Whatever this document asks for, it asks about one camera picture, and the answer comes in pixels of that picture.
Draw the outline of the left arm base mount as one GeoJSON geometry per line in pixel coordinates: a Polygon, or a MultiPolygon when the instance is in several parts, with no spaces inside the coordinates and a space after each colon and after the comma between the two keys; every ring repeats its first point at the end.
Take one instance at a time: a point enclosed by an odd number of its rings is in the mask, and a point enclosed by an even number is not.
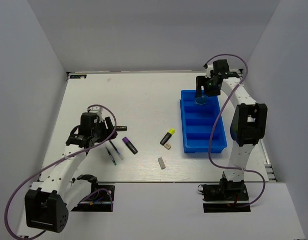
{"type": "Polygon", "coordinates": [[[96,189],[106,189],[110,194],[104,190],[101,190],[89,197],[87,200],[79,203],[71,211],[91,213],[112,212],[114,205],[115,185],[98,185],[96,189]]]}

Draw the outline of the blue compartment tray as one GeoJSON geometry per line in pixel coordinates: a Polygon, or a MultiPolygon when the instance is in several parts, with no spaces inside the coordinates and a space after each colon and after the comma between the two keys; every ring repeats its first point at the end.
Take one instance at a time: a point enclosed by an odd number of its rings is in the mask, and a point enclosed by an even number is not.
{"type": "Polygon", "coordinates": [[[195,102],[195,90],[180,92],[180,112],[184,153],[207,153],[210,134],[220,112],[218,98],[207,97],[205,104],[195,102]]]}

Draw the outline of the pen with green tip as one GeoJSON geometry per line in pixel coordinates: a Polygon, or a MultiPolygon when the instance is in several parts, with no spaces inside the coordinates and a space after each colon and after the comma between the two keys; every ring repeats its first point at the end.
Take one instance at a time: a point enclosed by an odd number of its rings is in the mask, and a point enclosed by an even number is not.
{"type": "Polygon", "coordinates": [[[107,153],[108,153],[108,155],[109,155],[109,157],[110,157],[111,161],[112,161],[112,162],[113,162],[113,164],[116,166],[116,165],[117,165],[117,163],[116,163],[116,161],[115,161],[115,159],[114,159],[114,157],[113,157],[112,153],[110,152],[109,148],[108,148],[107,146],[105,146],[105,149],[106,149],[106,151],[107,151],[107,153]]]}

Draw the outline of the blue tape roll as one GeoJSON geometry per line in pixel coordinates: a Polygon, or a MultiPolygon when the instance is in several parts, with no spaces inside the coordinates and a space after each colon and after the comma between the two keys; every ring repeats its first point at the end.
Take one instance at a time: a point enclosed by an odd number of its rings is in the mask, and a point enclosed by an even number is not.
{"type": "Polygon", "coordinates": [[[195,103],[198,104],[198,105],[205,105],[206,101],[207,100],[206,100],[206,97],[204,95],[195,97],[195,103]]]}

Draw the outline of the aluminium table rail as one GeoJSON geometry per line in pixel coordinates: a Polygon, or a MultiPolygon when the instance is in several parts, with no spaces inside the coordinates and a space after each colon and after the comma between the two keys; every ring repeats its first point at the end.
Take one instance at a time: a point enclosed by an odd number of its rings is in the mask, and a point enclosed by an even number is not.
{"type": "Polygon", "coordinates": [[[232,181],[244,180],[244,173],[251,152],[265,135],[268,107],[258,103],[246,91],[242,77],[234,93],[235,113],[230,127],[233,148],[230,162],[235,169],[231,173],[232,181]]]}

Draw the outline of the yellow highlighter marker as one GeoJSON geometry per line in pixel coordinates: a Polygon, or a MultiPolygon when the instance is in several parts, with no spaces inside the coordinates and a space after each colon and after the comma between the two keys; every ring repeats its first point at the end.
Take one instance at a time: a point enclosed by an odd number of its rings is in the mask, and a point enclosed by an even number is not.
{"type": "Polygon", "coordinates": [[[175,133],[175,130],[173,128],[169,129],[169,131],[161,139],[160,144],[164,145],[165,143],[167,143],[174,133],[175,133]]]}

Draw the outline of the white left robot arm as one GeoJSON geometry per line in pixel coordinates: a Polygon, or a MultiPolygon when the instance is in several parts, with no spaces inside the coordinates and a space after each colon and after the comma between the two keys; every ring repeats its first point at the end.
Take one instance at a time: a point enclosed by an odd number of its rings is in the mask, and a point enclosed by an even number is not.
{"type": "Polygon", "coordinates": [[[84,197],[99,195],[97,178],[74,174],[92,146],[117,137],[110,117],[102,117],[103,109],[90,107],[80,117],[65,143],[63,161],[57,163],[45,181],[25,197],[26,224],[30,228],[60,233],[67,224],[69,212],[84,197]]]}

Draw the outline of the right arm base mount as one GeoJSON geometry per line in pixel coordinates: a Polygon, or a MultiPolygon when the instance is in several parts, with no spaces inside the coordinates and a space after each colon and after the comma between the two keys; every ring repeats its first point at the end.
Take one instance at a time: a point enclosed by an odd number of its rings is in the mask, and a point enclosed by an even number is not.
{"type": "Polygon", "coordinates": [[[201,184],[204,213],[247,213],[251,211],[245,182],[220,179],[218,184],[201,184]]]}

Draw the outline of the grey white eraser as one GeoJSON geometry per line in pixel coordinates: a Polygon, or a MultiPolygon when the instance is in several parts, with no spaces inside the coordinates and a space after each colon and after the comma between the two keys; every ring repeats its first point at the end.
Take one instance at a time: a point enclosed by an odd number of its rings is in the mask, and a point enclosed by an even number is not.
{"type": "Polygon", "coordinates": [[[158,158],[158,163],[162,170],[166,168],[165,163],[161,157],[158,158]]]}

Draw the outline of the pen with white cap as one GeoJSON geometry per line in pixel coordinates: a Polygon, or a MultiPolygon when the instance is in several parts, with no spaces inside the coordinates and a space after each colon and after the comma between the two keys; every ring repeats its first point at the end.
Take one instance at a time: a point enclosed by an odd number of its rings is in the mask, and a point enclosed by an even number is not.
{"type": "Polygon", "coordinates": [[[113,141],[109,140],[109,143],[112,145],[113,149],[115,150],[115,152],[117,153],[118,157],[121,160],[124,160],[124,156],[122,155],[122,153],[118,150],[118,148],[115,146],[115,144],[113,143],[113,141]]]}

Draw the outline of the purple highlighter marker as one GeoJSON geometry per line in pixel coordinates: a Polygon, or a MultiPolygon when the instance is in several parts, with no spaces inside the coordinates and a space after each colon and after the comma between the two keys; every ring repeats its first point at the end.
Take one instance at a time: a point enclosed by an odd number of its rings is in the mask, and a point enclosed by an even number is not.
{"type": "Polygon", "coordinates": [[[138,150],[136,149],[136,147],[133,145],[133,143],[127,138],[124,137],[122,139],[122,141],[124,142],[124,144],[127,146],[127,148],[135,155],[138,153],[138,150]]]}

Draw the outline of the left table label sticker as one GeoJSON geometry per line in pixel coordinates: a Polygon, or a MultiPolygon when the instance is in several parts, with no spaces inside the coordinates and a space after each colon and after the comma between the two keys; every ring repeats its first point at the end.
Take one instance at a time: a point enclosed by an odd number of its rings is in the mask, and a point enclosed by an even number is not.
{"type": "Polygon", "coordinates": [[[85,79],[87,78],[86,74],[72,74],[69,76],[70,79],[85,79]]]}

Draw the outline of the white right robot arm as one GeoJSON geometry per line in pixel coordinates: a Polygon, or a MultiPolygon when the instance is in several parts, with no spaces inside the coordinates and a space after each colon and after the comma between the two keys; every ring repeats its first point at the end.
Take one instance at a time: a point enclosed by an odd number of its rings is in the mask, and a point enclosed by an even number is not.
{"type": "Polygon", "coordinates": [[[234,183],[244,180],[252,150],[265,135],[268,108],[250,96],[238,73],[230,71],[226,59],[214,61],[209,74],[196,77],[195,102],[204,105],[208,98],[221,92],[227,95],[225,103],[231,102],[235,108],[230,125],[233,147],[228,166],[222,167],[223,178],[228,182],[219,187],[220,195],[229,200],[238,192],[234,183]]]}

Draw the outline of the small beige sharpener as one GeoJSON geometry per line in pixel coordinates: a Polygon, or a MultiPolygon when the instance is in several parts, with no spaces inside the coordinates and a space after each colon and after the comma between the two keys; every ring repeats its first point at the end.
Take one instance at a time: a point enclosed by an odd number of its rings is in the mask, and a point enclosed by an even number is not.
{"type": "Polygon", "coordinates": [[[167,142],[167,143],[164,144],[164,148],[169,150],[171,148],[171,145],[167,142]]]}

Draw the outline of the green highlighter marker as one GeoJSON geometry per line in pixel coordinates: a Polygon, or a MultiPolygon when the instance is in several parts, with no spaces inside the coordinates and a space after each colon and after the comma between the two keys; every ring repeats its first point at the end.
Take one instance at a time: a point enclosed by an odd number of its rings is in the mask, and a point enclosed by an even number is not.
{"type": "Polygon", "coordinates": [[[125,131],[127,131],[128,130],[128,128],[127,128],[127,126],[120,126],[120,125],[118,125],[117,127],[116,127],[116,131],[117,132],[125,132],[125,131]]]}

